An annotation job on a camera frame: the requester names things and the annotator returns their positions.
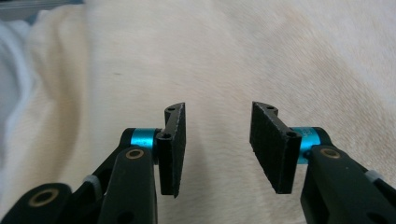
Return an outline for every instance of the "black bracket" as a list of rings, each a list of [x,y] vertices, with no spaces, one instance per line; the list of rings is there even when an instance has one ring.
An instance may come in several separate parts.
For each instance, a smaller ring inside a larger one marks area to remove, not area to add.
[[[323,129],[289,128],[277,111],[253,102],[250,128],[250,144],[276,193],[291,193],[303,157],[308,169],[301,204],[308,223],[396,223],[395,189],[369,178]]]
[[[119,146],[76,192],[58,183],[31,189],[1,223],[157,223],[153,165],[159,164],[162,194],[176,197],[186,146],[185,104],[171,105],[164,114],[163,130],[126,129]]]

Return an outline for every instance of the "screw hole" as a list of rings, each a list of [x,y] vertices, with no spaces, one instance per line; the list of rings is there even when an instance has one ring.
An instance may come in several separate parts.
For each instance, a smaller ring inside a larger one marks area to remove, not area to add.
[[[29,200],[29,205],[32,207],[41,207],[52,202],[56,197],[58,197],[58,194],[58,189],[41,190]]]
[[[131,211],[125,211],[117,217],[117,223],[127,224],[134,220],[134,213]]]
[[[170,133],[163,133],[162,138],[171,138],[172,134]]]
[[[336,156],[337,155],[337,153],[335,153],[335,151],[332,151],[332,150],[326,150],[325,153],[326,153],[326,155],[329,155],[329,156]]]
[[[387,224],[387,220],[377,213],[367,213],[367,217],[370,218],[374,223]]]
[[[286,135],[287,135],[288,137],[295,137],[295,136],[297,136],[297,133],[294,133],[294,132],[287,132]]]

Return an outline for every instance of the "white towel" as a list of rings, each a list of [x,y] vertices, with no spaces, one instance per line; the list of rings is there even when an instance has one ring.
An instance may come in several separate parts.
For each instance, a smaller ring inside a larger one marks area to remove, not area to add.
[[[29,100],[33,74],[24,54],[30,26],[24,21],[0,21],[0,198],[4,183],[6,141]]]
[[[89,0],[49,12],[28,40],[40,81],[7,145],[0,215],[41,183],[76,189],[125,128],[163,127],[163,110],[179,102],[180,194],[158,196],[160,223],[305,223],[305,167],[291,195],[275,195],[248,142],[252,101],[278,107],[290,127],[324,128],[396,187],[395,9]]]

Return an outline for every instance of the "mounting hole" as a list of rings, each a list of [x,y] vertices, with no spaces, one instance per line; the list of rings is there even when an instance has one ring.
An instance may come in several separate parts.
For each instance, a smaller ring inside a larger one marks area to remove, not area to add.
[[[145,154],[145,152],[141,149],[132,149],[126,153],[126,158],[130,160],[139,159]]]
[[[388,223],[387,220],[378,213],[369,212],[367,213],[367,217],[370,218],[370,220],[372,220],[374,223],[380,223],[380,224]]]
[[[330,148],[323,148],[320,152],[325,155],[326,157],[333,158],[333,159],[340,159],[341,155],[337,151],[330,149]]]
[[[288,137],[295,137],[295,136],[297,136],[297,133],[294,133],[294,132],[287,132],[286,135],[287,135]]]
[[[32,207],[41,207],[52,202],[58,195],[58,189],[43,189],[29,200],[29,205]]]
[[[122,212],[117,217],[117,223],[120,224],[132,223],[132,221],[134,221],[134,213],[131,211]]]
[[[171,137],[172,137],[172,134],[170,134],[170,133],[163,133],[163,134],[161,135],[161,137],[162,137],[162,138],[171,138]]]

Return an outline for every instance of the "textured surface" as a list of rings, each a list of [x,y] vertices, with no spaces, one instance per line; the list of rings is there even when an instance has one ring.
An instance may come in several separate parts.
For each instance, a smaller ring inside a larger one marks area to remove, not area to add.
[[[76,189],[125,128],[162,127],[178,102],[188,144],[179,196],[158,197],[160,223],[304,223],[304,167],[291,195],[274,194],[248,142],[252,101],[290,127],[324,128],[396,187],[394,11],[393,1],[92,0],[43,15],[0,216],[41,183]]]
[[[250,144],[275,192],[292,191],[302,137],[277,117],[272,106],[253,102]]]
[[[186,106],[165,109],[165,128],[156,136],[161,194],[178,195],[186,148]]]

